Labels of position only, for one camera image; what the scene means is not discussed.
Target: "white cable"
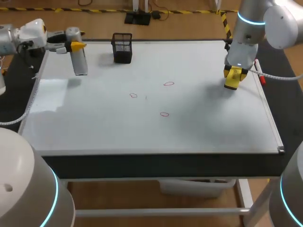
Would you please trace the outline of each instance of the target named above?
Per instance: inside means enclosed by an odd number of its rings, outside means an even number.
[[[301,74],[300,76],[298,77],[276,77],[276,76],[273,76],[273,75],[269,75],[269,74],[266,74],[266,73],[263,73],[263,72],[259,72],[259,71],[255,71],[255,70],[249,70],[253,73],[257,73],[261,76],[264,76],[264,77],[268,77],[268,78],[272,78],[272,79],[278,79],[278,80],[288,80],[288,81],[294,81],[294,80],[299,80],[301,78],[303,78],[303,74]]]
[[[14,121],[11,121],[11,122],[0,122],[0,126],[16,124],[16,123],[22,121],[22,120],[28,115],[28,113],[29,113],[29,111],[30,111],[30,108],[32,107],[32,105],[33,105],[33,103],[34,103],[35,97],[36,97],[36,95],[37,95],[37,91],[38,91],[38,86],[37,86],[37,88],[36,88],[36,90],[35,90],[35,92],[34,92],[32,101],[30,102],[28,108],[25,110],[24,114],[23,114],[21,117],[19,117],[18,119],[14,120]]]

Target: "black base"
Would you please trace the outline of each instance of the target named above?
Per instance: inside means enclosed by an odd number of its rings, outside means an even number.
[[[145,12],[127,12],[124,20],[125,24],[150,25],[151,14]]]

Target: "wooden floor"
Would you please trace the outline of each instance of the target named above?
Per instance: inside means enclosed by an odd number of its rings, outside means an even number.
[[[158,5],[170,10],[211,9],[211,0],[155,0]],[[238,9],[241,0],[223,0],[222,9]],[[77,8],[77,0],[11,0],[0,3],[0,7],[48,7]],[[131,9],[131,0],[93,0],[90,9]],[[83,12],[0,12],[1,24],[12,23],[21,26],[35,18],[42,18],[49,31],[64,30],[68,26],[78,26],[86,32],[85,38],[111,38],[114,32],[130,32],[134,39],[221,39],[226,34],[221,17],[215,14],[170,14],[166,21],[152,20],[149,26],[124,24],[123,13],[83,13]],[[237,14],[227,15],[233,32]],[[303,72],[303,45],[285,50],[296,75]],[[8,66],[11,58],[6,58]],[[250,180],[253,198],[267,184],[266,179]],[[157,181],[146,182],[99,182],[71,183],[70,191],[77,209],[124,209],[124,208],[182,208],[182,207],[236,207],[234,189],[226,190],[220,198],[205,200],[195,197],[163,195]],[[146,226],[146,227],[237,227],[241,220],[237,216],[197,217],[197,218],[77,218],[76,227],[99,226]],[[269,227],[265,216],[259,227]]]

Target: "yellow black hazard tape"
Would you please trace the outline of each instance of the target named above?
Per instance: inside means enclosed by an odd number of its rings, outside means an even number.
[[[0,11],[76,11],[76,12],[92,12],[92,13],[126,13],[131,10],[127,9],[76,9],[76,8],[19,8],[19,7],[0,7]],[[153,12],[165,13],[165,14],[194,14],[194,13],[217,13],[213,10],[154,10]],[[230,13],[238,12],[237,10],[220,10],[220,12]]]
[[[226,32],[226,37],[228,39],[232,39],[232,32],[231,32],[231,29],[229,28],[229,25],[227,23],[226,12],[220,11],[220,15],[221,15],[221,19],[222,19],[224,29],[225,29],[225,32]]]

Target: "black mesh pencil holder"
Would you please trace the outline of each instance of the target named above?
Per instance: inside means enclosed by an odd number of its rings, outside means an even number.
[[[129,64],[132,61],[132,34],[114,33],[112,38],[115,63]]]

